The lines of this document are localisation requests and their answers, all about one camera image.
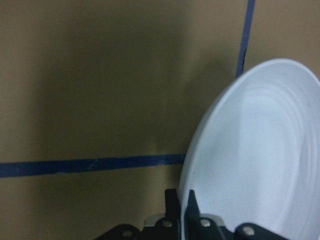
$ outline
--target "blue tape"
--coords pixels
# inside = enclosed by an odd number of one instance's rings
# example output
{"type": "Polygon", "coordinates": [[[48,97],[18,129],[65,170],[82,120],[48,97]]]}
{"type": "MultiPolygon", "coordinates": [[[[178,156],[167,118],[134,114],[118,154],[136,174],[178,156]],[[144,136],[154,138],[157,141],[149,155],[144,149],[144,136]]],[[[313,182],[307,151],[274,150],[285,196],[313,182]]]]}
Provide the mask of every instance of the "blue tape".
{"type": "Polygon", "coordinates": [[[238,78],[244,72],[245,58],[249,44],[252,19],[254,17],[255,3],[256,0],[248,0],[235,78],[238,78]]]}
{"type": "Polygon", "coordinates": [[[70,174],[115,169],[180,165],[185,154],[130,156],[63,161],[37,161],[0,163],[0,178],[24,177],[50,174],[70,174]]]}

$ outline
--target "white plate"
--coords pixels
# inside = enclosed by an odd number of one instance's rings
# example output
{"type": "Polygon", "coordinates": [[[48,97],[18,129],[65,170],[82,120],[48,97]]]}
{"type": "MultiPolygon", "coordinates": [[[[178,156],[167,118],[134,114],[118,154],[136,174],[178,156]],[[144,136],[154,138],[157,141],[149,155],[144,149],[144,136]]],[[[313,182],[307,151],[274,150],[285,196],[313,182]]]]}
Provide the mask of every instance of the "white plate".
{"type": "Polygon", "coordinates": [[[182,226],[194,190],[200,212],[222,217],[231,231],[251,222],[292,240],[319,239],[319,138],[316,76],[288,59],[254,67],[193,136],[180,180],[182,226]]]}

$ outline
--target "metal bolt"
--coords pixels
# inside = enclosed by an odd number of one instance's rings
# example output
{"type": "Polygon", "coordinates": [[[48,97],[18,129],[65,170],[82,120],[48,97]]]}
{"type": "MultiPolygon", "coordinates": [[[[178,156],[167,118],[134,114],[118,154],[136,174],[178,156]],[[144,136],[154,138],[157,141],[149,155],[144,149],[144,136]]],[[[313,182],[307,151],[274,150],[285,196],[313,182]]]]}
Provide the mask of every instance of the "metal bolt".
{"type": "Polygon", "coordinates": [[[205,228],[210,227],[210,225],[211,225],[210,221],[206,218],[202,218],[200,220],[200,223],[201,223],[201,226],[205,227],[205,228]]]}
{"type": "Polygon", "coordinates": [[[130,231],[130,230],[124,230],[124,231],[122,232],[122,236],[123,236],[123,237],[131,237],[132,234],[133,234],[133,232],[130,231]]]}
{"type": "Polygon", "coordinates": [[[242,231],[248,236],[255,235],[255,230],[251,226],[244,226],[242,231]]]}
{"type": "Polygon", "coordinates": [[[165,228],[171,228],[173,224],[172,224],[172,222],[170,222],[169,220],[163,220],[162,225],[163,225],[165,228]]]}

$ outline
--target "cardboard wall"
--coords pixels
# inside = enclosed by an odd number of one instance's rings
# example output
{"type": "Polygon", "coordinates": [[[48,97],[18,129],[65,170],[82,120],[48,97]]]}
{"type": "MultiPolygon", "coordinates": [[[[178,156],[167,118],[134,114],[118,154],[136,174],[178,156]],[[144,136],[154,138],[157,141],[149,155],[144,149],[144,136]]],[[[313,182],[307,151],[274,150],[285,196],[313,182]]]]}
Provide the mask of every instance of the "cardboard wall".
{"type": "MultiPolygon", "coordinates": [[[[2,1],[0,163],[181,154],[234,80],[246,1],[2,1]]],[[[320,77],[320,3],[256,2],[245,69],[320,77]]],[[[0,239],[93,239],[164,212],[181,166],[0,178],[0,239]]]]}

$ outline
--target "blue tape line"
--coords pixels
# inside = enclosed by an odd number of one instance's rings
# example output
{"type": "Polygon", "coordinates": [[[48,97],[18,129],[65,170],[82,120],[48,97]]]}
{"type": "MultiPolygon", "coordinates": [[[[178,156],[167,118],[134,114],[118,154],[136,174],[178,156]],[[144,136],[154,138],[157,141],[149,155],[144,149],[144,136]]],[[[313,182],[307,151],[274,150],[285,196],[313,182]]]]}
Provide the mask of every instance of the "blue tape line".
{"type": "Polygon", "coordinates": [[[248,0],[235,78],[238,78],[244,72],[245,58],[249,44],[250,30],[252,19],[254,16],[255,3],[256,0],[248,0]]]}
{"type": "Polygon", "coordinates": [[[183,164],[185,154],[130,156],[63,161],[0,163],[0,178],[70,174],[115,169],[183,164]]]}

